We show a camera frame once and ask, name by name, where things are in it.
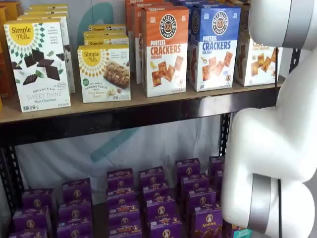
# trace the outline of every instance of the chocolate image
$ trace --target chocolate image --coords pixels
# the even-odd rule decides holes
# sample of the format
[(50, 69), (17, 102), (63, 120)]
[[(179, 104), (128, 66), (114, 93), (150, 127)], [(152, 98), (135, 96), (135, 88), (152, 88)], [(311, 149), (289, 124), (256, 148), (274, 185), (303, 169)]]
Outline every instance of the chocolate image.
[(61, 61), (65, 61), (65, 55), (64, 55), (64, 53), (56, 54), (56, 56), (57, 56)]
[(17, 62), (12, 62), (12, 69), (22, 69), (20, 66), (18, 66)]
[(27, 67), (31, 67), (36, 64), (36, 61), (33, 59), (33, 56), (24, 57), (24, 62)]
[(130, 84), (129, 71), (114, 61), (108, 61), (105, 65), (104, 79), (120, 88), (127, 88)]
[(53, 59), (42, 59), (36, 66), (37, 67), (51, 66), (53, 62), (54, 62)]
[(60, 81), (57, 67), (45, 66), (45, 70), (46, 70), (46, 74), (47, 74), (48, 78)]
[(23, 85), (34, 83), (37, 78), (38, 77), (35, 74), (29, 75), (26, 77), (25, 81), (23, 82)]
[(258, 62), (255, 61), (251, 64), (251, 76), (257, 75), (258, 73), (259, 73)]
[(159, 76), (159, 71), (152, 72), (152, 80), (154, 87), (157, 87), (162, 84), (162, 81)]
[(231, 59), (232, 59), (233, 54), (229, 51), (227, 51), (226, 56), (224, 58), (223, 64), (227, 67), (229, 67)]
[(44, 53), (41, 51), (36, 51), (32, 49), (32, 55), (33, 55), (33, 59), (36, 62), (40, 62), (41, 60), (44, 60)]

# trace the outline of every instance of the pretzel crackers box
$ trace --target pretzel crackers box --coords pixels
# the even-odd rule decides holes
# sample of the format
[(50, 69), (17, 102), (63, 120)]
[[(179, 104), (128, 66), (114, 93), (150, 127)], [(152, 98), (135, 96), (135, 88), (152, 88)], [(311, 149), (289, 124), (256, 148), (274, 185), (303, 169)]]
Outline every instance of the pretzel crackers box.
[(232, 87), (240, 11), (234, 5), (194, 6), (190, 82), (197, 92)]
[(188, 14), (184, 6), (142, 11), (142, 72), (148, 97), (186, 91)]
[(274, 83), (275, 75), (279, 72), (283, 49), (259, 45), (252, 40), (248, 25), (249, 8), (248, 4), (242, 6), (235, 79), (243, 86)]

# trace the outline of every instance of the almond flour bar box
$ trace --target almond flour bar box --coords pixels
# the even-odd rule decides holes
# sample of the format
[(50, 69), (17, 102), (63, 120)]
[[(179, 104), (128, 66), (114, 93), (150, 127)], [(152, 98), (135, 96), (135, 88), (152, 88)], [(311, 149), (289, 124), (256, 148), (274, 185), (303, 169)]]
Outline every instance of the almond flour bar box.
[(60, 19), (4, 25), (22, 112), (70, 107)]
[(84, 103), (131, 99), (128, 45), (80, 46), (78, 60)]
[(192, 11), (191, 84), (197, 92), (232, 87), (241, 8), (199, 4)]
[(184, 6), (142, 10), (142, 73), (147, 97), (186, 91), (188, 14)]

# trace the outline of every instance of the purple box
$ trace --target purple box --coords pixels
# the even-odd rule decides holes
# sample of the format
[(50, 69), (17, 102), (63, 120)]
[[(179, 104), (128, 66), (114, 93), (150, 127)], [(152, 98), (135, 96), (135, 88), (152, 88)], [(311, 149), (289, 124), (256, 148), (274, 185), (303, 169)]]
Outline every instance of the purple box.
[(143, 199), (145, 201), (159, 196), (167, 195), (169, 192), (168, 182), (156, 183), (143, 188)]
[(140, 220), (132, 221), (126, 225), (109, 226), (109, 238), (142, 238)]
[(170, 195), (160, 196), (146, 201), (147, 218), (162, 219), (175, 215), (176, 202)]
[(191, 237), (222, 238), (222, 215), (219, 204), (196, 207), (192, 216)]
[(182, 238), (182, 222), (177, 214), (161, 219), (149, 220), (151, 238)]
[(133, 185), (131, 168), (107, 172), (108, 189)]
[(10, 234), (9, 238), (47, 238), (46, 229), (33, 229)]
[(63, 183), (63, 199), (64, 203), (79, 199), (91, 201), (90, 178)]
[(143, 170), (139, 172), (139, 181), (141, 187), (165, 181), (165, 171), (163, 166)]
[(84, 237), (93, 232), (91, 218), (72, 219), (68, 222), (62, 222), (57, 228), (58, 238)]
[(61, 222), (66, 222), (71, 219), (92, 217), (91, 201), (84, 199), (63, 203), (60, 205), (58, 213)]
[(109, 225), (125, 225), (140, 219), (140, 209), (137, 201), (124, 205), (112, 205), (108, 207)]
[(133, 186), (108, 189), (108, 205), (123, 205), (136, 200)]
[(46, 228), (48, 233), (52, 234), (52, 224), (48, 207), (18, 210), (13, 216), (13, 222), (16, 232), (22, 232), (27, 229)]

